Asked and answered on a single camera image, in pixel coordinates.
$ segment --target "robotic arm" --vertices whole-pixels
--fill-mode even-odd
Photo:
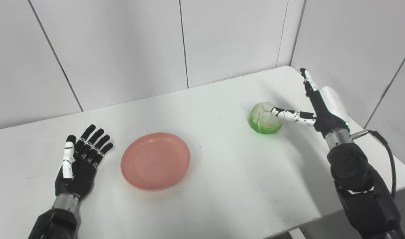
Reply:
[[[350,135],[349,117],[338,94],[330,87],[318,90],[309,72],[304,68],[300,71],[315,115],[277,107],[272,113],[284,120],[313,126],[322,133],[330,148],[327,159],[337,194],[350,224],[363,239],[405,239],[400,228],[400,213],[392,197],[395,184],[390,194],[384,180],[353,139],[370,132],[384,145],[387,142],[376,131],[364,130]]]

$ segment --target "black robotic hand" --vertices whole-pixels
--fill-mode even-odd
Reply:
[[[73,178],[64,178],[61,167],[55,180],[55,195],[62,193],[73,194],[81,201],[93,186],[96,168],[101,163],[105,153],[113,148],[112,143],[102,146],[110,139],[109,135],[103,136],[96,144],[95,142],[104,134],[103,129],[98,129],[89,140],[87,138],[96,129],[95,125],[90,125],[80,139],[75,142],[75,136],[70,135],[67,141],[74,144],[74,154],[72,163]]]
[[[75,207],[89,194],[93,186],[96,168],[105,153],[113,148],[112,143],[108,143],[102,148],[110,139],[108,135],[103,136],[95,144],[104,134],[103,129],[97,130],[87,140],[95,129],[93,124],[90,125],[77,142],[75,142],[74,135],[67,138],[63,166],[55,180],[57,197],[52,208],[37,218],[29,239],[72,239],[74,237],[77,230]]]

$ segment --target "robotic hand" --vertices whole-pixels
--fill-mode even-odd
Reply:
[[[56,199],[51,209],[37,218],[29,239],[72,239],[77,229],[74,212],[78,203],[89,194],[96,169],[104,155],[113,148],[112,143],[102,146],[110,139],[103,136],[103,129],[90,125],[80,139],[74,135],[66,140],[62,167],[55,180]]]
[[[350,135],[349,117],[338,94],[327,86],[318,90],[309,72],[304,68],[300,71],[315,114],[277,107],[271,112],[284,120],[313,126],[322,133],[330,148],[327,159],[337,194],[350,224],[363,239],[405,239],[400,228],[400,213],[393,200],[395,169],[387,142],[371,130]],[[366,155],[353,142],[367,133],[377,137],[389,153],[393,171],[391,194]]]

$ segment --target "black cable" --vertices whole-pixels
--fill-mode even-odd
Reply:
[[[378,131],[368,130],[368,132],[372,136],[377,138],[381,142],[382,145],[384,145],[384,147],[386,148],[387,153],[389,155],[390,164],[391,164],[391,174],[392,174],[391,197],[394,198],[394,196],[396,195],[396,165],[394,163],[393,154],[391,153],[391,148],[389,147],[386,139],[384,137],[382,137],[380,135],[380,133],[378,133]]]

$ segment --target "robot finger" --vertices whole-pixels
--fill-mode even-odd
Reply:
[[[110,136],[106,134],[104,137],[102,137],[96,144],[95,144],[95,149],[98,151],[101,149],[101,147],[108,142],[110,139]]]
[[[95,158],[92,161],[92,165],[93,167],[98,167],[98,165],[101,163],[103,157],[105,156],[105,154],[114,147],[113,143],[108,143],[107,145],[105,145],[101,151],[99,151],[99,153],[96,154]]]
[[[92,137],[90,137],[89,141],[87,141],[87,144],[90,146],[93,146],[93,144],[95,144],[95,142],[99,139],[99,137],[101,137],[104,134],[104,130],[103,129],[98,129],[98,131],[96,131]]]
[[[73,178],[74,177],[74,144],[75,144],[76,137],[74,135],[69,135],[64,147],[64,154],[62,158],[62,175],[63,178]]]
[[[99,137],[101,137],[101,135],[104,133],[103,129],[98,129],[98,131],[96,131],[92,137],[90,137],[89,141],[87,141],[86,145],[84,145],[83,149],[79,152],[79,158],[82,160],[85,160],[88,153],[90,152],[90,150],[93,147],[93,144],[98,140]]]
[[[86,162],[91,163],[97,153],[98,153],[98,150],[96,150],[95,148],[92,148],[86,156]]]
[[[90,136],[90,134],[96,129],[96,126],[94,124],[91,124],[87,129],[84,131],[84,133],[81,135],[80,139],[77,141],[77,143],[74,146],[74,157],[77,158],[81,151],[83,150],[84,145],[86,144],[87,138]]]

